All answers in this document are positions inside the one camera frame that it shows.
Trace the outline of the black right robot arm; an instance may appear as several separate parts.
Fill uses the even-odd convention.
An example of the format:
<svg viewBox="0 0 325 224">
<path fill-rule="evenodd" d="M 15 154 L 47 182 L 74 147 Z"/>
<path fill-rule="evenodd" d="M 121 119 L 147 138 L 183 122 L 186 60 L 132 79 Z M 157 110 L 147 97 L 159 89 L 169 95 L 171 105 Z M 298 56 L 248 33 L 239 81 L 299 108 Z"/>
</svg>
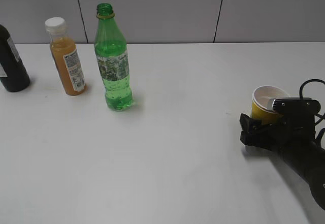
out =
<svg viewBox="0 0 325 224">
<path fill-rule="evenodd" d="M 324 130 L 315 133 L 314 119 L 320 103 L 311 98 L 282 98 L 275 99 L 273 108 L 281 118 L 269 124 L 240 115 L 241 142 L 278 154 L 308 183 L 316 203 L 324 208 L 324 149 L 320 144 Z"/>
</svg>

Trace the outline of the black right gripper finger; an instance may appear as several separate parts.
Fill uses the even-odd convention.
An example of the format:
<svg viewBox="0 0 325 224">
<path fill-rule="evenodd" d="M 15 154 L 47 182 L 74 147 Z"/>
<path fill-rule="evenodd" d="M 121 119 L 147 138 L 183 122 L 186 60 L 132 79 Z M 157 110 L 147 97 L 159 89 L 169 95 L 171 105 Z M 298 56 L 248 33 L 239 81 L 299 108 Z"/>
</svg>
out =
<svg viewBox="0 0 325 224">
<path fill-rule="evenodd" d="M 267 126 L 244 113 L 241 113 L 239 123 L 242 128 L 240 141 L 246 146 L 262 147 L 261 136 Z"/>
</svg>

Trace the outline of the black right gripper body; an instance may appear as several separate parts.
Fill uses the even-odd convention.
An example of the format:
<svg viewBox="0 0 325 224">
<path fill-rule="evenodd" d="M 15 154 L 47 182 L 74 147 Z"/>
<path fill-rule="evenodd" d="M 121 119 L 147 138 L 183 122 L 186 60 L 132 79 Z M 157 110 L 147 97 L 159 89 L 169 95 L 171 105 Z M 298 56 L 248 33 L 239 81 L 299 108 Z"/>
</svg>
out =
<svg viewBox="0 0 325 224">
<path fill-rule="evenodd" d="M 276 122 L 266 125 L 260 148 L 282 154 L 319 155 L 320 135 L 315 135 L 319 112 L 280 115 Z"/>
</svg>

